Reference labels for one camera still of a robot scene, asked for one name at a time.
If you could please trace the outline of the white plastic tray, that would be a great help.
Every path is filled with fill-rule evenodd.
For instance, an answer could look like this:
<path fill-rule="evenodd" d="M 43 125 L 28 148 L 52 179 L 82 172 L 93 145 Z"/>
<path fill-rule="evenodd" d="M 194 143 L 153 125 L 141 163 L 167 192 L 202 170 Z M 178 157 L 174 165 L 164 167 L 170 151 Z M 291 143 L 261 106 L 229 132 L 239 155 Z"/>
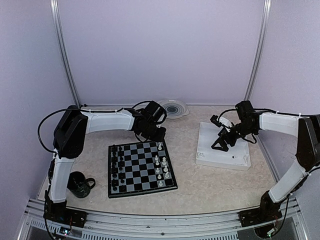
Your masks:
<path fill-rule="evenodd" d="M 228 151 L 212 149 L 220 129 L 212 123 L 201 122 L 199 125 L 198 144 L 195 163 L 203 166 L 247 171 L 251 167 L 249 145 L 238 139 Z"/>

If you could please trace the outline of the black and grey chessboard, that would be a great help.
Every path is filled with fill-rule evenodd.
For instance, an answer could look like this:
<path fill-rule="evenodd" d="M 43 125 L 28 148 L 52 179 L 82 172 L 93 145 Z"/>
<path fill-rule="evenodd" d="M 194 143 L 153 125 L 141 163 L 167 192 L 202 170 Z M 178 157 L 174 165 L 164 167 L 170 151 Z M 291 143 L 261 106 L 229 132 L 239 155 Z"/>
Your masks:
<path fill-rule="evenodd" d="M 146 141 L 110 145 L 108 147 L 108 197 L 110 199 L 133 197 L 172 191 L 178 189 L 166 142 L 162 141 L 162 150 L 158 142 Z M 155 156 L 160 165 L 156 165 Z M 166 157 L 167 164 L 162 164 Z M 165 178 L 164 167 L 170 174 Z"/>

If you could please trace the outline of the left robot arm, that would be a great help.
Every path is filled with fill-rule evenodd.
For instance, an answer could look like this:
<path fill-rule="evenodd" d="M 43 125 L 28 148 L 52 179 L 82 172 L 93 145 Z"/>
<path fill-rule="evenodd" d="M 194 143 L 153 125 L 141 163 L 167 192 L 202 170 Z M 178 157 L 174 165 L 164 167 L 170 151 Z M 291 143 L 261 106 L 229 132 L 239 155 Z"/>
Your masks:
<path fill-rule="evenodd" d="M 162 123 L 167 111 L 157 102 L 148 101 L 139 109 L 88 110 L 70 105 L 53 132 L 53 156 L 48 171 L 47 201 L 53 203 L 49 212 L 63 223 L 70 211 L 67 202 L 67 183 L 76 158 L 82 153 L 87 134 L 104 131 L 132 131 L 146 140 L 161 142 L 166 128 Z"/>

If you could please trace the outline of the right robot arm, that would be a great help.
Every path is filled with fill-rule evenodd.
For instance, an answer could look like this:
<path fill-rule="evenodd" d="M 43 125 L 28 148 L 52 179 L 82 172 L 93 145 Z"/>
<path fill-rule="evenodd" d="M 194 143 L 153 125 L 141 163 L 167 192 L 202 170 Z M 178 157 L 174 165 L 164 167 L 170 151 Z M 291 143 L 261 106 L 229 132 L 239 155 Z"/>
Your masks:
<path fill-rule="evenodd" d="M 261 197 L 255 212 L 260 222 L 266 222 L 279 210 L 281 203 L 320 167 L 320 115 L 256 108 L 249 100 L 237 103 L 231 111 L 237 113 L 238 123 L 223 117 L 230 112 L 229 109 L 210 118 L 210 122 L 221 129 L 211 145 L 213 150 L 228 152 L 239 139 L 254 144 L 261 131 L 294 139 L 290 165 L 276 184 Z"/>

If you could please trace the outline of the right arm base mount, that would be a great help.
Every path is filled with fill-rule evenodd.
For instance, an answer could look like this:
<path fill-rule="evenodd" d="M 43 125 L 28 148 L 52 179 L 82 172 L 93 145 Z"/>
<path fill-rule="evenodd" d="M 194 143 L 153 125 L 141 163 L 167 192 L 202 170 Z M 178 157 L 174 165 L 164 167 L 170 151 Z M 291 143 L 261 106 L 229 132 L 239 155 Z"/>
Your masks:
<path fill-rule="evenodd" d="M 258 225 L 270 221 L 274 221 L 276 219 L 280 219 L 283 215 L 280 210 L 275 210 L 271 212 L 263 212 L 259 207 L 243 210 L 238 213 L 241 226 L 249 227 L 253 225 Z"/>

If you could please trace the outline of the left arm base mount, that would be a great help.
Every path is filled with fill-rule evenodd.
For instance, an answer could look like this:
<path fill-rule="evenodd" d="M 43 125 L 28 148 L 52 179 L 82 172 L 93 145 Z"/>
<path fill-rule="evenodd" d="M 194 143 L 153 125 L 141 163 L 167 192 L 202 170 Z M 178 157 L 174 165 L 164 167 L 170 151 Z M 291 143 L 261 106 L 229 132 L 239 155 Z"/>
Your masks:
<path fill-rule="evenodd" d="M 43 217 L 52 222 L 83 228 L 86 223 L 87 213 L 85 211 L 74 210 L 64 206 L 46 205 Z"/>

